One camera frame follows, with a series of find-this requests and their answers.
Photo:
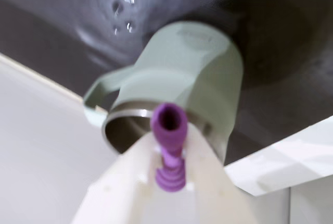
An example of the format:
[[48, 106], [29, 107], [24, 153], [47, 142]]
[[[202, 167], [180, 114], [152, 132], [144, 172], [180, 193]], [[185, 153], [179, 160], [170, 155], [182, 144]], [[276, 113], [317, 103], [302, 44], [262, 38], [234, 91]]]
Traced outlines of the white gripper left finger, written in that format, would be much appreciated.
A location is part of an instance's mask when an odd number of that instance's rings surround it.
[[92, 183], [72, 223], [151, 223], [159, 148], [153, 133], [138, 139]]

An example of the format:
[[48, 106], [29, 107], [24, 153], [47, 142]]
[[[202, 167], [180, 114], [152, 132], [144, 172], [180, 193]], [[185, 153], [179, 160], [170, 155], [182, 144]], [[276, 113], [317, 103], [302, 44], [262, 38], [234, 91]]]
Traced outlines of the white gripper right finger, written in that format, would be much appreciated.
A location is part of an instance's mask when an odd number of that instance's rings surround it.
[[194, 186], [200, 223], [258, 222], [205, 137], [191, 123], [185, 141], [185, 164], [186, 177]]

